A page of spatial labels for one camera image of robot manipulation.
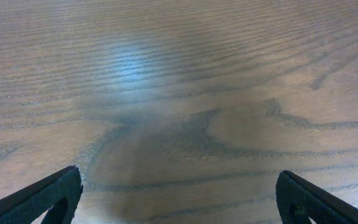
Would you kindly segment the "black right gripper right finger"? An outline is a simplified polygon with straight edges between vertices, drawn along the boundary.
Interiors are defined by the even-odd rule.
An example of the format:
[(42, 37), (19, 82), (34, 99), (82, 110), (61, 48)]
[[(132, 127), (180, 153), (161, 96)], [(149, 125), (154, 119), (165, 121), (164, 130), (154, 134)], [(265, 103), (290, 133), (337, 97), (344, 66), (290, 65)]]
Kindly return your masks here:
[(288, 170), (278, 176), (275, 193), (284, 224), (358, 224), (358, 208)]

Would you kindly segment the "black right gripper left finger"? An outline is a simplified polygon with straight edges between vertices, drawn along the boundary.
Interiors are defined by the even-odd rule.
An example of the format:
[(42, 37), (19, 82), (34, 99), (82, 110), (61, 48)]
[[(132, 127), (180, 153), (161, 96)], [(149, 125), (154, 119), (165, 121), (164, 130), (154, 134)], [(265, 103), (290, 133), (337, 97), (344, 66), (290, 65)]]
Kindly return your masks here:
[(0, 199), (0, 223), (70, 224), (83, 192), (77, 166), (68, 166), (36, 183)]

